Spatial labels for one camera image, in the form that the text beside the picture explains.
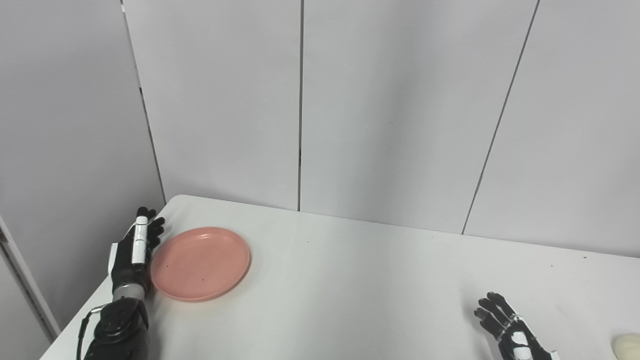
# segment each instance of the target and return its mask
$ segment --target white object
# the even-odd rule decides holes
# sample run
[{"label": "white object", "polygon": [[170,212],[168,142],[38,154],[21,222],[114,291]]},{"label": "white object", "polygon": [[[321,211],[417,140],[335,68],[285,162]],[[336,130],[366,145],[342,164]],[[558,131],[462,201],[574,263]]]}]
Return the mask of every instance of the white object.
[{"label": "white object", "polygon": [[529,348],[529,342],[527,336],[522,331],[516,331],[511,335],[511,341],[521,346],[516,346],[513,349],[513,355],[515,360],[532,360],[531,349]]},{"label": "white object", "polygon": [[465,234],[640,256],[639,13],[540,3]]},{"label": "white object", "polygon": [[617,336],[612,348],[618,360],[640,360],[640,334]]},{"label": "white object", "polygon": [[[495,340],[473,315],[488,290],[545,348],[572,359],[610,358],[610,333],[640,323],[640,288],[628,285],[640,283],[636,258],[184,195],[159,216],[170,225],[163,241],[226,227],[246,240],[252,263],[217,299],[156,295],[149,359],[492,358]],[[42,359],[73,358],[81,317],[110,299],[106,280]]]},{"label": "white object", "polygon": [[133,231],[132,264],[144,264],[147,257],[147,223],[146,217],[137,217]]},{"label": "white object", "polygon": [[296,209],[300,0],[124,6],[167,199]]},{"label": "white object", "polygon": [[304,4],[301,210],[461,233],[536,1]]}]

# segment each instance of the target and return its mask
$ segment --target pink plate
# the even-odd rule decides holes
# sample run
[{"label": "pink plate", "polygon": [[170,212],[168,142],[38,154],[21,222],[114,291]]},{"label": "pink plate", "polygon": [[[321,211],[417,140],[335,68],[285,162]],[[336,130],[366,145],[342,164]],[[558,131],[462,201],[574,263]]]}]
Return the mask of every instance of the pink plate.
[{"label": "pink plate", "polygon": [[160,247],[151,262],[151,280],[173,299],[205,301],[233,288],[249,260],[249,246],[240,235],[222,227],[199,227]]}]

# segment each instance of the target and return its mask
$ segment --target robotic hand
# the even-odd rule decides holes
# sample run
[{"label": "robotic hand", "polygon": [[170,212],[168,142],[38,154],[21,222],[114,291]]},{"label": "robotic hand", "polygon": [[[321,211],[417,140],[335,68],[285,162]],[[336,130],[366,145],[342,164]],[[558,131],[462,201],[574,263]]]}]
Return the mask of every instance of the robotic hand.
[{"label": "robotic hand", "polygon": [[145,295],[151,287],[148,264],[151,252],[160,244],[164,218],[155,210],[139,208],[136,223],[118,242],[111,269],[113,300],[92,309],[83,319],[78,336],[76,359],[81,359],[82,338],[89,317],[100,313],[85,360],[146,360],[149,335]]},{"label": "robotic hand", "polygon": [[480,325],[498,341],[504,360],[559,360],[557,352],[547,352],[520,315],[498,293],[489,292],[478,300],[474,314]]}]

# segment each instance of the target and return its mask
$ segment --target gray wall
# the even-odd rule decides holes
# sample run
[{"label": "gray wall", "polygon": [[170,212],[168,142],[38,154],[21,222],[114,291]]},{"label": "gray wall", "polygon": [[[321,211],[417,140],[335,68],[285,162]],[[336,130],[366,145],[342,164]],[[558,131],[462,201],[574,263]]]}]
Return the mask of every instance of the gray wall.
[{"label": "gray wall", "polygon": [[31,308],[0,254],[0,359],[35,360],[49,347]]},{"label": "gray wall", "polygon": [[164,204],[117,0],[0,2],[0,215],[64,326]]}]

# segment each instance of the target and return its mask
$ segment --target white table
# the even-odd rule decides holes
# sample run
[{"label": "white table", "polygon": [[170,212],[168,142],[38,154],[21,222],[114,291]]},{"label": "white table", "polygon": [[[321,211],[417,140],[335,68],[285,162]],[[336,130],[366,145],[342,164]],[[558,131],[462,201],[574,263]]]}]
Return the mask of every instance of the white table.
[{"label": "white table", "polygon": [[[614,359],[612,337],[640,332],[636,258],[185,195],[161,215],[163,240],[226,227],[249,244],[252,263],[220,298],[150,299],[149,360],[499,359],[472,314],[488,290],[563,360]],[[107,279],[42,359],[73,359],[80,319],[110,299]]]}]

